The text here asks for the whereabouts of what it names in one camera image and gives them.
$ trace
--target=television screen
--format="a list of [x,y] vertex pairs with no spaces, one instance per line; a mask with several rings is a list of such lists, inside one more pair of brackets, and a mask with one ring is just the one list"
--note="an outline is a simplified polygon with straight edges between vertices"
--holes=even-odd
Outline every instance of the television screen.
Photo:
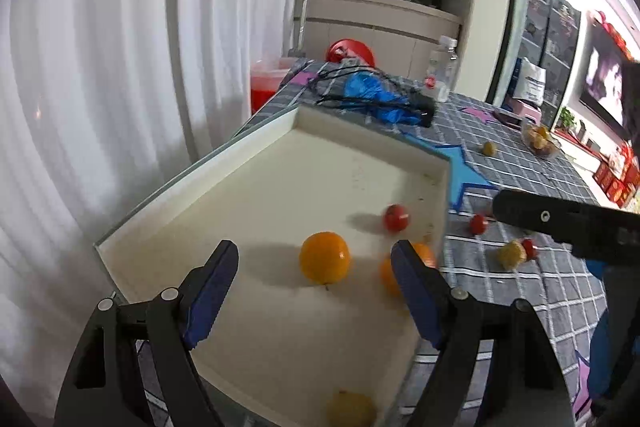
[[622,127],[622,64],[626,57],[599,22],[590,22],[590,38],[586,42],[588,66],[580,101],[625,139],[626,132]]

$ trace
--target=white curtain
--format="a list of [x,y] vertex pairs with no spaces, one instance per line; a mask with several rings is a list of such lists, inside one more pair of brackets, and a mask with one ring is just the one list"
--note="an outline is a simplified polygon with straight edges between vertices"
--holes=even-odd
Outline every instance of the white curtain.
[[228,139],[251,63],[289,47],[292,0],[177,0],[175,34],[172,9],[0,0],[0,374],[31,412],[111,292],[92,243]]

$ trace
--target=checkered tablecloth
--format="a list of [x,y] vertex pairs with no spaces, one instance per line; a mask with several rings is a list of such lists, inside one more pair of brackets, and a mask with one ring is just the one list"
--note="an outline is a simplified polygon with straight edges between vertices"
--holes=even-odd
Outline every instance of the checkered tablecloth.
[[[316,63],[307,70],[327,67],[331,66]],[[343,85],[344,78],[338,78],[320,82],[318,89],[322,93],[341,92]],[[314,103],[316,100],[317,97],[305,86],[289,83],[245,128],[294,103]],[[448,102],[440,104],[430,128],[385,125],[364,115],[362,119],[366,124],[389,133],[407,132],[439,144],[460,144],[469,165],[500,188],[520,188],[544,196],[597,204],[587,185],[562,153],[551,161],[540,160],[521,142],[519,132],[500,123],[484,124],[475,116],[460,111],[465,107],[488,112],[494,109],[478,100],[452,94]],[[479,152],[488,140],[498,147],[493,158]],[[531,302],[556,351],[569,393],[573,396],[578,379],[575,351],[589,359],[590,338],[606,307],[602,284],[587,271],[584,261],[571,256],[570,247],[555,243],[542,234],[532,236],[540,251],[538,260],[505,272],[495,258],[495,250],[508,241],[523,238],[525,232],[503,223],[491,223],[487,232],[479,237],[470,235],[468,231],[471,216],[487,211],[494,194],[491,190],[472,188],[465,193],[461,211],[455,213],[450,210],[444,262],[440,270],[451,286],[465,288],[480,301],[508,305],[521,297]],[[460,425],[473,425],[484,391],[491,349],[490,341],[481,343]],[[402,417],[413,412],[437,354],[427,341],[418,350],[414,367],[399,396],[398,415],[392,419],[394,425],[400,425]]]

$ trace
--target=white tray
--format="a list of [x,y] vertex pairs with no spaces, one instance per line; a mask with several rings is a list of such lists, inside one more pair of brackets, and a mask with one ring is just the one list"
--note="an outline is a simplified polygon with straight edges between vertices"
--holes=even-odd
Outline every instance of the white tray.
[[[152,299],[202,265],[222,239],[238,245],[238,274],[206,341],[192,352],[199,374],[253,413],[282,427],[322,427],[339,389],[364,393],[381,425],[418,342],[378,266],[398,239],[441,251],[447,159],[298,106],[251,128],[153,194],[96,245],[129,302]],[[411,225],[382,230],[387,205]],[[311,285],[300,273],[306,237],[339,233],[348,276]]]

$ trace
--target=red cherry tomato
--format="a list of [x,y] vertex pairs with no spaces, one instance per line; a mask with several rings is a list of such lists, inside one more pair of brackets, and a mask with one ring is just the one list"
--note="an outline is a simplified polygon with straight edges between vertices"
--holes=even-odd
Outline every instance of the red cherry tomato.
[[531,261],[538,256],[538,248],[533,244],[533,240],[527,237],[526,239],[523,239],[521,243],[524,247],[524,251],[527,252],[527,261]]
[[402,232],[409,226],[409,212],[401,204],[390,204],[386,208],[383,220],[389,232]]
[[469,221],[469,229],[473,235],[482,235],[486,232],[486,227],[488,226],[489,222],[486,220],[486,217],[481,214],[476,214],[471,218],[471,221]]

